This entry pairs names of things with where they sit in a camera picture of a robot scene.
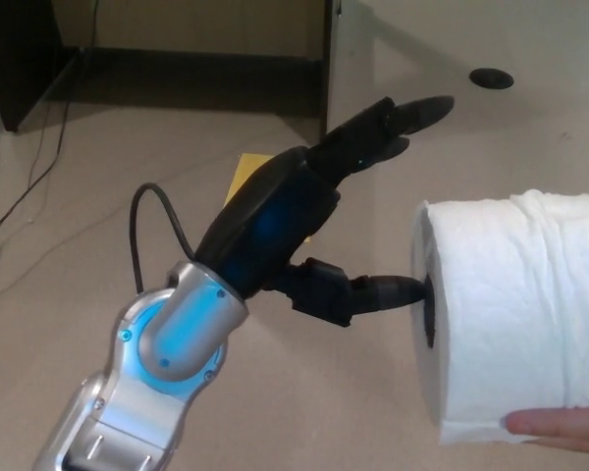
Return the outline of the person's bare hand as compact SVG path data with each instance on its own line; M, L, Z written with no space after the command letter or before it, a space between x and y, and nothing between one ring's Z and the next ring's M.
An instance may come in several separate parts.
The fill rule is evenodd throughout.
M589 453L589 408L516 411L504 424L509 433L529 437L526 444Z

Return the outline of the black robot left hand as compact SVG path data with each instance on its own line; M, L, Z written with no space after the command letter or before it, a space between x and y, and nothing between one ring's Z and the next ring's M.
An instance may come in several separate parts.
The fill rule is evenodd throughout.
M329 219L347 177L399 156L409 136L443 120L449 95L396 104L386 97L312 147L269 159L242 184L195 252L244 299L261 290L285 294L294 310L347 327L353 316L404 307L431 295L429 281L402 276L349 279L339 267L293 254Z

